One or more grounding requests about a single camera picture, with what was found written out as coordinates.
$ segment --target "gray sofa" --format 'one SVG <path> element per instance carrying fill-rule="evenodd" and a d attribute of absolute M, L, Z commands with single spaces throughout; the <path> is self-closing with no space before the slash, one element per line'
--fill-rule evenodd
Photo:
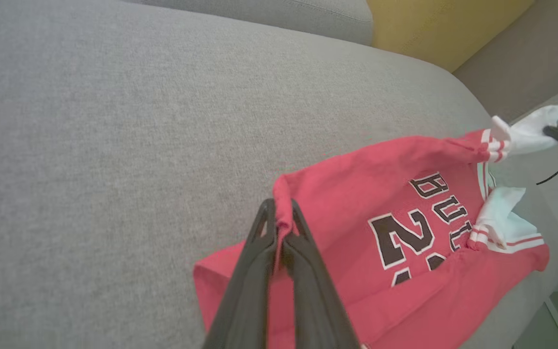
<path fill-rule="evenodd" d="M 193 263 L 242 240 L 282 172 L 489 116 L 450 73 L 310 33 L 114 0 L 0 1 L 0 348 L 196 348 Z M 463 348 L 509 348 L 551 248 Z"/>

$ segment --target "yellow pillow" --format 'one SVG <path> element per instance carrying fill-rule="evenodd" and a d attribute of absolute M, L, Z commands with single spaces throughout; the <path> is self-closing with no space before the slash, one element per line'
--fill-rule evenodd
<path fill-rule="evenodd" d="M 454 71 L 533 0 L 368 0 L 372 46 Z"/>

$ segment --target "gray upholstery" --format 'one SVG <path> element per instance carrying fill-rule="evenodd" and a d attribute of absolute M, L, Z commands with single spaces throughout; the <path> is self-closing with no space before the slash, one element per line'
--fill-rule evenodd
<path fill-rule="evenodd" d="M 199 347 L 193 263 L 244 238 L 281 172 L 487 122 L 443 69 L 371 47 L 128 2 L 0 1 L 0 348 Z M 551 264 L 467 348 L 509 348 L 558 279 L 534 186 L 520 213 Z"/>
<path fill-rule="evenodd" d="M 129 0 L 372 44 L 366 0 Z"/>

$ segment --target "white fabric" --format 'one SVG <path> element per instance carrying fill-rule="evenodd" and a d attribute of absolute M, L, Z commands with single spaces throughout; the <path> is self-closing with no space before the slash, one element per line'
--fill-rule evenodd
<path fill-rule="evenodd" d="M 525 190 L 525 188 L 494 188 L 483 203 L 473 230 L 487 232 L 488 238 L 503 250 L 507 249 L 509 241 L 518 241 L 536 234 L 538 230 L 533 224 L 511 211 L 523 197 Z"/>
<path fill-rule="evenodd" d="M 492 117 L 491 135 L 498 141 L 509 142 L 505 155 L 533 153 L 557 144 L 555 139 L 544 135 L 545 126 L 556 126 L 558 106 L 545 106 L 530 113 L 513 126 L 500 117 Z"/>

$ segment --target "red jersey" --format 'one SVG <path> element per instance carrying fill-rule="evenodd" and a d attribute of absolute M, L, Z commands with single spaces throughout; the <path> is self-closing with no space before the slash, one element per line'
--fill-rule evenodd
<path fill-rule="evenodd" d="M 284 174 L 273 188 L 279 238 L 294 228 L 296 199 L 365 346 L 456 348 L 549 258 L 540 234 L 520 217 L 519 229 L 476 224 L 494 188 L 487 163 L 509 148 L 490 130 L 462 139 L 405 137 Z M 488 239 L 495 228 L 504 246 Z M 241 248 L 195 265 L 207 329 Z M 293 322 L 292 281 L 278 270 L 269 294 L 271 349 L 294 347 Z"/>

